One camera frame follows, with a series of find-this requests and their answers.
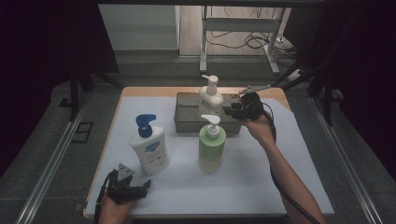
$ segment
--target white tabletop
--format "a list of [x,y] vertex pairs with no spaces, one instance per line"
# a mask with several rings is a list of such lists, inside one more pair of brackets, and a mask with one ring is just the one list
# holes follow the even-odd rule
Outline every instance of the white tabletop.
[[[277,145],[318,201],[324,214],[333,213],[329,198],[306,148],[292,112],[275,99],[262,99],[275,114]],[[260,145],[242,127],[227,138],[222,165],[214,174],[198,167],[198,133],[176,133],[176,97],[122,97],[84,211],[94,215],[100,187],[109,172],[123,163],[135,171],[131,186],[151,179],[147,198],[130,211],[133,217],[246,217],[286,214]],[[152,126],[165,130],[170,164],[155,175],[142,173],[129,145],[139,114],[155,114]]]

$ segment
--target metal rail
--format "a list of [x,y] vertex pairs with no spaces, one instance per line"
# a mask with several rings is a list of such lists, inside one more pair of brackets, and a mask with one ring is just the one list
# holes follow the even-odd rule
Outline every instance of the metal rail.
[[328,135],[331,144],[332,144],[332,149],[335,152],[335,155],[337,156],[337,159],[340,161],[341,167],[344,170],[344,173],[346,175],[346,178],[352,187],[353,191],[355,192],[355,195],[361,204],[361,208],[364,212],[364,215],[366,215],[367,220],[372,223],[372,224],[382,224],[381,217],[379,216],[378,212],[375,209],[375,205],[373,203],[373,200],[371,199],[370,195],[368,194],[366,188],[363,186],[361,183],[361,180],[358,177],[358,174],[356,173],[355,169],[352,166],[352,163],[350,162],[342,144],[340,143],[334,129],[328,125],[326,122],[325,118],[322,116],[322,108],[320,106],[320,103],[317,98],[310,98],[310,101],[312,105],[314,106],[318,119],[320,121],[320,124],[325,131],[325,133]]
[[76,131],[79,122],[81,121],[81,118],[85,112],[86,105],[88,104],[90,98],[91,94],[89,92],[86,92],[86,94],[83,95],[81,106],[75,119],[73,121],[70,121],[67,125],[67,128],[64,131],[64,135],[62,136],[60,142],[58,143],[58,146],[52,153],[52,156],[50,157],[46,167],[44,168],[44,171],[41,173],[41,176],[35,183],[35,187],[33,188],[33,191],[31,192],[15,223],[32,223],[38,207],[43,201],[44,196],[46,195],[47,190],[50,187],[50,183],[55,176],[59,165],[61,164],[64,153],[66,152],[69,143],[72,140],[73,134]]

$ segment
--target bottle cap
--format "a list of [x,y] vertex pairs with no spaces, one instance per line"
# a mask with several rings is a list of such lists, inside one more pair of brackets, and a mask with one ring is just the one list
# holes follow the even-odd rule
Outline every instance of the bottle cap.
[[209,95],[216,94],[216,92],[218,91],[216,85],[218,85],[218,83],[219,83],[219,78],[216,76],[209,77],[209,76],[205,76],[205,75],[202,75],[202,77],[206,78],[207,82],[208,82],[206,93]]
[[210,125],[207,126],[207,136],[210,138],[217,138],[220,133],[220,117],[217,115],[201,115],[201,118],[207,119],[207,121],[210,122]]
[[155,120],[157,116],[153,114],[142,114],[136,117],[137,126],[139,126],[139,135],[142,138],[148,138],[152,135],[152,129],[149,122]]

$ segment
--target human hand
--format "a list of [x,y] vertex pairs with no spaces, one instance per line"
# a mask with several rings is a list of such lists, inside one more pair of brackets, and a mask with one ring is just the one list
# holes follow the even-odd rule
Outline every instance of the human hand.
[[259,141],[260,145],[264,148],[268,148],[275,144],[270,123],[264,115],[261,115],[255,120],[239,119],[238,122],[246,126],[250,134]]
[[115,203],[110,197],[105,195],[102,199],[102,210],[99,217],[100,224],[121,224],[125,221],[128,216],[129,210],[131,210],[136,204],[137,200],[129,201],[124,204]]

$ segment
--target white lotion bottle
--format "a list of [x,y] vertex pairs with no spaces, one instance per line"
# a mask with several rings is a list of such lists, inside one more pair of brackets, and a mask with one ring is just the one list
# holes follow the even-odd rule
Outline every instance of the white lotion bottle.
[[152,114],[137,116],[136,123],[139,129],[129,142],[146,175],[154,175],[169,164],[163,128],[149,125],[149,122],[156,118]]
[[201,117],[203,114],[219,115],[224,102],[224,98],[217,88],[219,79],[216,76],[202,75],[202,77],[208,80],[208,85],[199,90],[199,116]]

